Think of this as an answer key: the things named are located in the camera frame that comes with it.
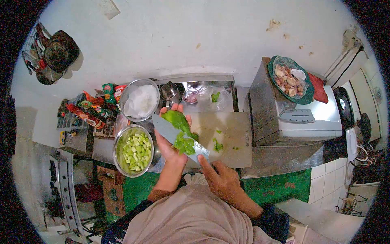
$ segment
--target microwave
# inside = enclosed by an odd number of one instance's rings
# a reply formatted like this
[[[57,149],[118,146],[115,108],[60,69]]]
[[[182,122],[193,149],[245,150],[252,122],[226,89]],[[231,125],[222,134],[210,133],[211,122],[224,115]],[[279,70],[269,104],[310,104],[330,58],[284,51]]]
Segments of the microwave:
[[[325,85],[324,90],[329,100],[326,104],[315,100],[307,105],[291,102],[275,87],[262,62],[244,106],[245,112],[250,112],[253,146],[305,145],[342,136],[333,90],[329,85]],[[291,123],[281,120],[280,115],[286,109],[310,109],[315,121]]]

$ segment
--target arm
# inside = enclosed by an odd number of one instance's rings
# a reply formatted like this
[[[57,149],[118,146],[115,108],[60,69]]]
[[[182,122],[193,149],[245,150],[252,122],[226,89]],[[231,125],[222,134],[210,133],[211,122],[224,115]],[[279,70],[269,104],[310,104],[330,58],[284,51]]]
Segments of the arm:
[[[172,106],[172,110],[183,112],[183,105],[174,104]],[[167,108],[162,108],[160,111],[160,116],[166,112]],[[191,127],[191,117],[187,115],[186,119]],[[152,202],[175,193],[177,186],[179,185],[184,167],[188,161],[187,155],[179,155],[178,151],[175,148],[172,148],[172,144],[169,143],[169,141],[160,135],[157,130],[154,130],[154,132],[156,135],[157,144],[165,158],[165,165],[157,184],[154,186],[148,196],[148,200]]]
[[[217,197],[246,214],[250,219],[258,219],[263,209],[244,192],[240,186],[239,177],[235,170],[227,167],[221,161],[214,161],[211,167],[203,155],[198,156],[202,173],[204,174],[210,190]]]

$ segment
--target stainless steel bowl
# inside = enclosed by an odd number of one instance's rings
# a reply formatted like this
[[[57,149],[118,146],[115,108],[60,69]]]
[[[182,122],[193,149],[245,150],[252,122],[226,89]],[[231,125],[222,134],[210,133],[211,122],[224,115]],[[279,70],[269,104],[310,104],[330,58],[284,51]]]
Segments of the stainless steel bowl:
[[[134,88],[135,86],[143,86],[143,85],[152,85],[156,89],[156,91],[157,91],[157,102],[156,102],[156,104],[153,106],[153,108],[151,108],[151,112],[147,116],[145,116],[143,118],[135,118],[135,117],[131,117],[131,116],[125,115],[124,112],[123,112],[123,107],[124,107],[124,103],[129,98],[129,91],[132,88]],[[119,100],[119,106],[121,107],[122,114],[126,118],[128,118],[129,120],[134,121],[134,122],[140,122],[140,121],[146,120],[147,118],[152,116],[153,113],[155,113],[159,101],[160,101],[160,90],[158,89],[158,86],[156,85],[156,83],[154,81],[152,81],[151,79],[139,79],[139,80],[134,80],[134,81],[130,82],[130,84],[128,84],[126,86],[126,88],[122,91],[122,95],[121,95],[121,98]]]
[[[118,150],[118,141],[119,139],[122,137],[122,136],[126,136],[127,135],[127,132],[131,129],[134,129],[134,128],[137,128],[141,131],[143,131],[145,133],[145,135],[148,136],[149,138],[149,142],[151,144],[151,151],[152,151],[152,154],[151,154],[151,157],[149,159],[149,163],[148,165],[141,171],[137,172],[137,173],[134,173],[134,174],[131,174],[131,173],[127,173],[126,171],[124,171],[124,169],[122,169],[122,167],[120,166],[119,164],[119,161],[118,161],[118,154],[119,152],[117,151]],[[121,172],[123,175],[127,176],[127,177],[130,177],[130,178],[135,178],[135,177],[138,177],[138,176],[141,176],[143,175],[150,167],[150,164],[152,163],[152,160],[153,160],[153,156],[154,156],[154,144],[153,144],[153,139],[150,135],[150,133],[142,126],[140,125],[128,125],[127,127],[121,129],[121,131],[118,133],[118,135],[115,137],[115,140],[114,140],[114,145],[112,147],[112,156],[114,158],[114,163],[115,163],[115,166],[117,167],[117,169],[119,170],[119,172]]]

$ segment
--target small glass bowl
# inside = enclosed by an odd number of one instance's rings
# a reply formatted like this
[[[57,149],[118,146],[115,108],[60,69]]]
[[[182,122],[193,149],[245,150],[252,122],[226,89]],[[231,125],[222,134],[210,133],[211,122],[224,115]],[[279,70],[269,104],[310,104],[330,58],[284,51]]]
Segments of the small glass bowl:
[[[196,90],[195,88],[189,88],[183,93],[182,98],[184,102],[188,104],[194,104],[198,102],[197,95],[198,90]]]

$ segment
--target bowl of white rice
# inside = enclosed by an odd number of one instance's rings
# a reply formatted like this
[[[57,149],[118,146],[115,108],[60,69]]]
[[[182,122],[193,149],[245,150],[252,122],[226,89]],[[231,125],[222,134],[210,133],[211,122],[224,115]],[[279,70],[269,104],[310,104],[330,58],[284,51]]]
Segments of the bowl of white rice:
[[[119,100],[121,113],[131,121],[144,121],[155,113],[160,100],[158,86],[151,79],[130,82]]]

